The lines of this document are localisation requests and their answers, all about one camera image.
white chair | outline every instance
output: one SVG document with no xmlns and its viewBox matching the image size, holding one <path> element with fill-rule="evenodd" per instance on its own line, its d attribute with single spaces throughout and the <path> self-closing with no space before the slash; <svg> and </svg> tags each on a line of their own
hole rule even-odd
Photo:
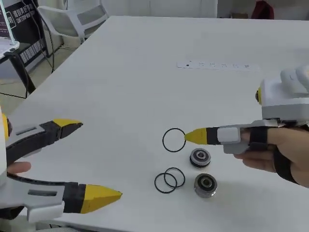
<svg viewBox="0 0 309 232">
<path fill-rule="evenodd" d="M 84 0 L 68 10 L 39 6 L 38 11 L 55 35 L 79 37 L 81 43 L 108 18 L 101 0 Z"/>
</svg>

black o-ring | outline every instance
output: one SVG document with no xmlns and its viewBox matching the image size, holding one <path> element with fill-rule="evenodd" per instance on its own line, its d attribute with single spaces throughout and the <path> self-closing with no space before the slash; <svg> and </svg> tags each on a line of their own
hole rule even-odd
<svg viewBox="0 0 309 232">
<path fill-rule="evenodd" d="M 164 147 L 167 151 L 169 151 L 169 152 L 176 153 L 176 152 L 181 151 L 181 150 L 184 148 L 185 143 L 186 143 L 186 140 L 184 141 L 183 146 L 182 146 L 180 149 L 175 150 L 175 151 L 173 151 L 173 150 L 169 150 L 169 149 L 165 146 L 165 144 L 164 144 L 164 139 L 165 139 L 166 134 L 167 134 L 168 132 L 172 131 L 172 130 L 178 130 L 178 131 L 181 131 L 181 132 L 183 133 L 183 135 L 185 135 L 185 133 L 183 132 L 183 130 L 181 130 L 181 129 L 179 129 L 179 128 L 171 128 L 171 129 L 167 130 L 167 131 L 164 133 L 164 135 L 163 135 L 163 138 L 162 138 L 162 144 L 163 144 L 163 147 Z"/>
<path fill-rule="evenodd" d="M 156 185 L 156 180 L 158 179 L 158 177 L 160 177 L 160 176 L 162 176 L 162 175 L 164 175 L 164 176 L 165 176 L 165 175 L 170 175 L 171 177 L 174 178 L 174 180 L 175 180 L 175 186 L 172 186 L 173 189 L 172 189 L 171 191 L 162 191 L 162 190 L 160 190 L 160 189 L 158 188 L 158 186 Z M 157 175 L 157 176 L 155 177 L 154 186 L 155 186 L 156 190 L 158 190 L 159 192 L 164 193 L 164 194 L 169 194 L 169 193 L 175 191 L 176 186 L 177 186 L 177 179 L 176 179 L 176 177 L 174 177 L 171 173 L 160 173 L 159 175 Z"/>
<path fill-rule="evenodd" d="M 182 183 L 181 185 L 177 185 L 177 183 L 176 183 L 176 185 L 173 186 L 173 185 L 170 185 L 170 184 L 167 182 L 167 180 L 166 180 L 166 174 L 170 174 L 170 173 L 168 173 L 169 170 L 176 170 L 176 171 L 180 172 L 180 173 L 183 175 L 183 183 Z M 168 186 L 170 186 L 171 188 L 176 188 L 176 189 L 177 189 L 177 188 L 180 188 L 181 186 L 184 185 L 184 183 L 185 183 L 185 176 L 184 176 L 184 173 L 183 173 L 179 168 L 174 168 L 174 167 L 172 167 L 172 168 L 168 168 L 168 169 L 164 172 L 164 181 L 165 181 L 165 183 L 166 183 Z"/>
</svg>

human hand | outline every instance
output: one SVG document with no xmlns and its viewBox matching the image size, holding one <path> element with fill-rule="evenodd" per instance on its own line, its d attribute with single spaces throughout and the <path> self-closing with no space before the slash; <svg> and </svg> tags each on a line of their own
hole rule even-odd
<svg viewBox="0 0 309 232">
<path fill-rule="evenodd" d="M 241 137 L 249 142 L 250 132 L 244 132 Z M 309 132 L 298 128 L 269 128 L 267 143 L 276 145 L 281 154 L 291 161 L 291 175 L 295 182 L 309 188 Z M 248 167 L 275 173 L 274 147 L 234 156 Z"/>
<path fill-rule="evenodd" d="M 29 162 L 15 162 L 7 168 L 11 174 L 24 173 L 29 171 L 31 164 Z"/>
</svg>

table surface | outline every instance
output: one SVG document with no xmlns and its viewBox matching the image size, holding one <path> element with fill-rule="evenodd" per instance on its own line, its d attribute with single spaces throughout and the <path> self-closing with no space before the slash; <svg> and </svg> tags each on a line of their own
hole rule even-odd
<svg viewBox="0 0 309 232">
<path fill-rule="evenodd" d="M 205 146 L 211 164 L 198 170 L 188 143 L 162 146 L 166 130 L 251 123 L 261 118 L 255 92 L 263 78 L 309 60 L 308 22 L 113 16 L 10 116 L 13 125 L 73 118 L 82 128 L 26 158 L 26 176 L 104 185 L 122 198 L 57 223 L 130 232 L 290 232 L 308 228 L 308 189 L 245 167 L 221 146 Z M 250 63 L 260 72 L 180 69 L 186 59 Z M 171 133 L 170 148 L 183 137 Z M 180 168 L 185 185 L 159 193 L 155 176 Z M 195 177 L 218 181 L 208 200 Z"/>
</svg>

hand strap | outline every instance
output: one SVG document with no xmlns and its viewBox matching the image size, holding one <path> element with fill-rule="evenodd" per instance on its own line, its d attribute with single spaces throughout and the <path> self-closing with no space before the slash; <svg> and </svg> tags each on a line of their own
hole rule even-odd
<svg viewBox="0 0 309 232">
<path fill-rule="evenodd" d="M 267 130 L 268 127 L 254 127 L 250 130 L 249 147 L 252 151 L 267 150 Z M 276 173 L 283 179 L 298 184 L 291 174 L 291 161 L 286 158 L 276 147 L 273 153 L 273 160 Z"/>
<path fill-rule="evenodd" d="M 249 147 L 251 151 L 267 150 L 267 127 L 253 127 L 250 129 Z"/>
<path fill-rule="evenodd" d="M 291 161 L 286 158 L 276 147 L 274 153 L 274 166 L 276 173 L 283 179 L 293 182 L 294 184 L 298 184 L 291 173 Z"/>
</svg>

